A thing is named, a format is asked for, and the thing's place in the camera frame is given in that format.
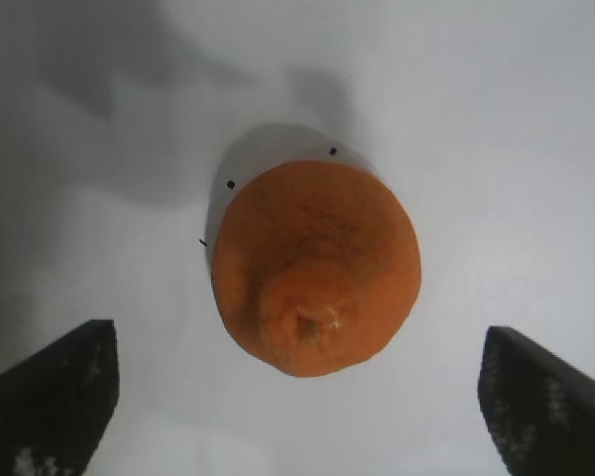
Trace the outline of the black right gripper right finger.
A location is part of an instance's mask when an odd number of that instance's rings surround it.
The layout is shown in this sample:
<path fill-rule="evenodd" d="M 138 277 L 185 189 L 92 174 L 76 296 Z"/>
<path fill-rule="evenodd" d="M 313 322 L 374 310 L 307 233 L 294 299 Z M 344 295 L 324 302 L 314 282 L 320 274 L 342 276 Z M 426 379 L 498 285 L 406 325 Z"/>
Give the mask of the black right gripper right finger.
<path fill-rule="evenodd" d="M 595 475 L 595 380 L 508 326 L 488 328 L 477 396 L 512 475 Z"/>

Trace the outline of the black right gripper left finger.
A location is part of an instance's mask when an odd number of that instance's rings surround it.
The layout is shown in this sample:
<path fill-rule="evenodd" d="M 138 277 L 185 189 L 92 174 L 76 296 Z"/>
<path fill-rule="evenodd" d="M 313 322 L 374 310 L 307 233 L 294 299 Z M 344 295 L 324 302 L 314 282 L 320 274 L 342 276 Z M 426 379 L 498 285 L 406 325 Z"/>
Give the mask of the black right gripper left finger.
<path fill-rule="evenodd" d="M 0 475 L 82 475 L 117 405 L 117 334 L 89 320 L 0 375 Z"/>

